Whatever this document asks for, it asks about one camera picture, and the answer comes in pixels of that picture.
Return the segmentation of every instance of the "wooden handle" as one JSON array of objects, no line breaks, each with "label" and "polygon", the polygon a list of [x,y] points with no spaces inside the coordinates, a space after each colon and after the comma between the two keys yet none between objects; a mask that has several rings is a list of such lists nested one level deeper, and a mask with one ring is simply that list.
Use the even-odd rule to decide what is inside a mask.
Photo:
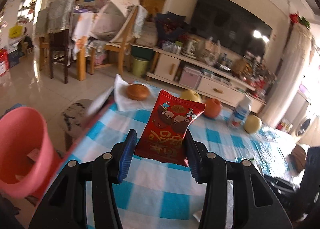
[{"label": "wooden handle", "polygon": [[219,94],[223,94],[223,91],[222,91],[222,90],[219,90],[219,89],[217,89],[217,88],[214,88],[213,90],[214,90],[215,92],[219,93]]},{"label": "wooden handle", "polygon": [[170,71],[169,71],[169,75],[172,76],[173,70],[174,70],[174,67],[175,67],[175,66],[176,66],[176,64],[172,64],[172,65],[171,65],[171,69],[170,69]]}]

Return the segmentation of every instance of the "blue and white tablecloth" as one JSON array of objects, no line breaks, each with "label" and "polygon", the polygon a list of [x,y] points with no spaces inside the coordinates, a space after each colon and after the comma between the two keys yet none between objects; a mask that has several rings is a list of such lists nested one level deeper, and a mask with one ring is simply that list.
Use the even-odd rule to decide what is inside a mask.
[{"label": "blue and white tablecloth", "polygon": [[[230,111],[223,110],[217,119],[199,117],[190,127],[194,140],[225,160],[239,161],[254,158],[264,173],[291,181],[290,163],[285,156],[295,143],[284,132],[263,127],[248,135],[242,128],[229,129],[226,120]],[[113,145],[124,141],[130,129],[140,138],[150,111],[119,112],[114,103],[79,142],[68,160],[79,163],[95,160]],[[192,214],[202,209],[206,184],[197,184],[189,168],[160,163],[138,156],[132,158],[127,178],[113,185],[116,204],[123,228],[198,228]],[[87,182],[88,228],[94,227],[91,182]]]}]

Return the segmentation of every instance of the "red snack package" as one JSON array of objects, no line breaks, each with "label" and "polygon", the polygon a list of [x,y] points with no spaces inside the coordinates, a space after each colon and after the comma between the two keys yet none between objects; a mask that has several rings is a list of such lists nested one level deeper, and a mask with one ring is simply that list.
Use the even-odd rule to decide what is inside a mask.
[{"label": "red snack package", "polygon": [[161,90],[134,154],[187,167],[182,141],[188,126],[204,108],[204,103],[176,98]]}]

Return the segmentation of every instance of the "metal pin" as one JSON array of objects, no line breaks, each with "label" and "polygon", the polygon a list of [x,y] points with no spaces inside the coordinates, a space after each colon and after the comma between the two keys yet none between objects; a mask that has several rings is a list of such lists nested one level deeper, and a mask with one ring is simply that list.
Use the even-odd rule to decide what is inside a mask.
[{"label": "metal pin", "polygon": [[102,155],[102,158],[104,158],[105,160],[109,160],[109,159],[111,159],[111,157],[112,157],[112,154],[109,152]]},{"label": "metal pin", "polygon": [[68,162],[68,166],[69,166],[69,167],[74,167],[76,164],[77,164],[77,162],[76,162],[75,160],[70,160],[70,161]]},{"label": "metal pin", "polygon": [[209,159],[215,159],[215,157],[216,157],[216,154],[215,154],[215,153],[213,153],[213,152],[208,152],[208,153],[207,153],[207,158],[209,158]]},{"label": "metal pin", "polygon": [[242,164],[243,164],[244,166],[246,166],[246,167],[251,166],[251,162],[250,162],[249,160],[244,160],[244,161],[242,161]]}]

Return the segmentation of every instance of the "television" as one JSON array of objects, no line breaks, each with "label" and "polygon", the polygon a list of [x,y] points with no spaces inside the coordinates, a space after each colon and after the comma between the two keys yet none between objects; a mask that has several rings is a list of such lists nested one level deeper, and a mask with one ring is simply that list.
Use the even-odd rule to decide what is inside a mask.
[{"label": "television", "polygon": [[272,31],[257,16],[230,0],[198,0],[190,26],[192,34],[213,37],[214,42],[220,40],[222,46],[239,55],[248,51],[261,58]]}]

